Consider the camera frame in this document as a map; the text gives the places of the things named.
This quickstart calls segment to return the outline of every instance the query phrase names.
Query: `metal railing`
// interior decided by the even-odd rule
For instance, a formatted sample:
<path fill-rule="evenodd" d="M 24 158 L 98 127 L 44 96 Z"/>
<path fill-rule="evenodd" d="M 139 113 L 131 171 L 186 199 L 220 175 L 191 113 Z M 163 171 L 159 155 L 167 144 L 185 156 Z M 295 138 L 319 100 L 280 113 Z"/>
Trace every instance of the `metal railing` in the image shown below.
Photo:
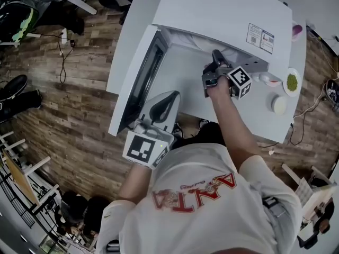
<path fill-rule="evenodd" d="M 84 253 L 90 253 L 90 248 L 85 247 L 85 244 L 88 243 L 80 236 L 66 233 L 66 235 L 62 238 L 56 231 L 57 223 L 54 219 L 54 215 L 56 214 L 57 203 L 55 202 L 56 193 L 48 197 L 48 199 L 37 208 L 36 204 L 33 204 L 26 198 L 26 200 L 31 204 L 31 207 L 28 206 L 20 199 L 17 193 L 11 186 L 12 179 L 11 174 L 8 174 L 4 168 L 0 170 L 0 185 L 4 190 L 7 198 L 10 200 L 11 204 L 15 208 L 15 210 L 19 213 L 24 222 L 32 228 L 32 226 L 37 223 L 41 226 L 47 236 L 53 241 L 51 251 L 56 246 L 62 248 L 62 250 L 67 252 L 67 248 L 70 246 L 74 246 L 76 248 L 80 248 Z M 43 195 L 48 190 L 43 189 L 39 184 L 35 183 L 36 192 L 40 195 Z"/>
<path fill-rule="evenodd" d="M 14 191 L 14 189 L 10 186 L 9 182 L 7 180 L 10 179 L 10 175 L 11 174 L 7 174 L 6 176 L 4 176 L 3 172 L 0 171 L 0 179 L 1 179 L 1 187 L 2 189 L 6 189 L 7 197 L 12 197 L 9 198 L 10 200 L 15 200 L 15 204 L 13 205 L 13 207 L 17 210 L 17 212 L 19 214 L 21 214 L 23 217 L 24 215 L 31 217 L 34 222 L 36 222 L 43 230 L 44 232 L 51 237 L 51 239 L 54 241 L 54 243 L 56 245 L 58 245 L 60 248 L 62 248 L 65 252 L 67 252 L 67 249 L 65 248 L 65 246 L 63 246 L 62 244 L 59 243 L 59 239 L 58 239 L 58 234 L 53 230 L 48 230 L 40 221 L 40 219 L 38 218 L 38 215 L 42 215 L 42 210 L 46 207 L 49 206 L 49 203 L 54 199 L 54 197 L 56 196 L 56 194 L 54 193 L 53 195 L 51 195 L 37 210 L 35 210 L 33 212 L 33 210 L 36 208 L 36 204 L 33 204 L 30 208 L 27 207 L 27 205 L 18 197 L 17 193 Z M 29 222 L 29 224 L 25 221 L 25 223 L 31 228 L 33 224 L 31 224 L 32 222 Z"/>
<path fill-rule="evenodd" d="M 8 200 L 13 205 L 14 209 L 19 213 L 20 217 L 23 219 L 23 221 L 32 228 L 32 226 L 35 223 L 34 218 L 28 213 L 27 209 L 25 209 L 24 206 L 19 202 L 18 196 L 14 195 L 11 191 L 11 186 L 6 184 L 5 181 L 9 178 L 9 175 L 3 176 L 2 174 L 2 180 L 0 181 L 0 185 L 2 190 L 4 191 L 5 195 L 7 196 Z"/>

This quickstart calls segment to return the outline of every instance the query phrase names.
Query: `white bowl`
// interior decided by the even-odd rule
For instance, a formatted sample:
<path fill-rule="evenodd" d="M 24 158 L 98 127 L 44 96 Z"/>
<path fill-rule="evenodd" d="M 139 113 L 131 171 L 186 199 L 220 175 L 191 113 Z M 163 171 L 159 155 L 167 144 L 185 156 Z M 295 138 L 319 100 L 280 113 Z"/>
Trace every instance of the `white bowl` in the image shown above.
<path fill-rule="evenodd" d="M 283 96 L 278 96 L 272 101 L 272 110 L 277 115 L 283 115 L 287 108 L 287 100 Z"/>

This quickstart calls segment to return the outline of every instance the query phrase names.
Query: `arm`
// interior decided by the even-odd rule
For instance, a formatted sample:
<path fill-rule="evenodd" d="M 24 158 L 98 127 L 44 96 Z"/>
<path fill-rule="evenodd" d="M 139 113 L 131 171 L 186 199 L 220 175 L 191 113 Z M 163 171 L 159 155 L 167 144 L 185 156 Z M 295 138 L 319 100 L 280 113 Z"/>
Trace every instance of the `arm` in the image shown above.
<path fill-rule="evenodd" d="M 120 187 L 118 199 L 131 201 L 138 204 L 146 197 L 152 170 L 139 164 L 134 164 L 126 180 Z"/>
<path fill-rule="evenodd" d="M 220 77 L 218 85 L 207 90 L 212 99 L 222 136 L 232 161 L 239 171 L 242 163 L 260 153 L 254 136 L 251 134 L 228 92 L 228 80 Z"/>

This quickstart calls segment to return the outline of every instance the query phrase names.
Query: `black shoe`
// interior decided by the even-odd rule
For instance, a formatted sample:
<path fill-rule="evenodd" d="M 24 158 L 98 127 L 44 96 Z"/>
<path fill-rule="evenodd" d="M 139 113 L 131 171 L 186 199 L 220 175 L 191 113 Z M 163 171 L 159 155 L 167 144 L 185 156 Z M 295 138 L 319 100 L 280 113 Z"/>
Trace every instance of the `black shoe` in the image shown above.
<path fill-rule="evenodd" d="M 76 33 L 78 35 L 82 35 L 84 33 L 84 27 L 85 27 L 85 22 L 83 19 L 78 18 L 76 20 L 76 26 L 74 29 L 72 29 L 73 33 Z"/>
<path fill-rule="evenodd" d="M 200 119 L 200 121 L 199 121 L 199 130 L 201 130 L 201 128 L 202 128 L 205 124 L 207 124 L 207 123 L 210 123 L 210 121 L 204 120 L 204 119 Z"/>
<path fill-rule="evenodd" d="M 177 139 L 184 138 L 184 132 L 177 122 L 174 124 L 172 135 L 174 135 Z"/>
<path fill-rule="evenodd" d="M 40 101 L 40 105 L 37 107 L 37 109 L 40 109 L 40 108 L 41 108 L 41 104 L 42 104 L 42 96 L 41 96 L 41 94 L 40 94 L 40 91 L 39 91 L 39 90 L 37 90 L 37 93 L 38 93 L 38 95 L 39 95 L 39 97 L 40 97 L 40 99 L 41 99 L 41 101 Z"/>

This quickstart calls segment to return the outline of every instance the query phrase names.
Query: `person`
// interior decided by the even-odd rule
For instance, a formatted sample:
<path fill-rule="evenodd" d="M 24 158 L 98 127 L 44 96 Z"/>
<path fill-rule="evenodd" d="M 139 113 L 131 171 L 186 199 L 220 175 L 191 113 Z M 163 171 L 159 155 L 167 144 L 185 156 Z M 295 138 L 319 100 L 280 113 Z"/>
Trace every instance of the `person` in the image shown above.
<path fill-rule="evenodd" d="M 44 2 L 42 0 L 20 1 L 38 10 L 39 19 L 36 23 L 36 26 L 61 25 L 79 35 L 84 32 L 84 20 L 78 18 L 76 14 L 68 14 L 64 10 L 62 2 Z"/>
<path fill-rule="evenodd" d="M 299 198 L 260 157 L 229 95 L 227 78 L 220 77 L 208 95 L 223 143 L 209 130 L 204 143 L 195 139 L 176 145 L 153 174 L 134 164 L 118 198 L 104 210 L 96 253 L 106 253 L 106 245 L 117 238 L 121 253 L 133 254 L 266 254 L 278 253 L 279 246 L 285 248 L 281 253 L 291 250 L 302 220 Z M 266 197 L 283 205 L 288 236 L 275 232 L 264 208 Z M 286 240 L 278 245 L 281 238 Z"/>
<path fill-rule="evenodd" d="M 309 183 L 313 188 L 328 185 L 328 183 L 325 182 L 324 180 L 314 176 L 311 176 Z M 315 208 L 314 211 L 316 215 L 311 219 L 312 222 L 314 223 L 313 226 L 314 233 L 306 241 L 302 241 L 300 238 L 298 238 L 299 245 L 301 248 L 304 247 L 305 249 L 310 249 L 318 242 L 319 234 L 325 234 L 330 230 L 331 225 L 329 224 L 329 221 L 334 213 L 333 198 L 331 197 L 326 204 L 321 204 L 320 208 Z"/>
<path fill-rule="evenodd" d="M 102 213 L 109 204 L 106 198 L 100 196 L 94 196 L 88 201 L 83 230 L 85 236 L 97 237 L 100 232 Z"/>
<path fill-rule="evenodd" d="M 61 204 L 55 208 L 54 218 L 58 226 L 58 233 L 75 234 L 83 226 L 84 214 L 88 201 L 73 191 L 63 194 Z"/>

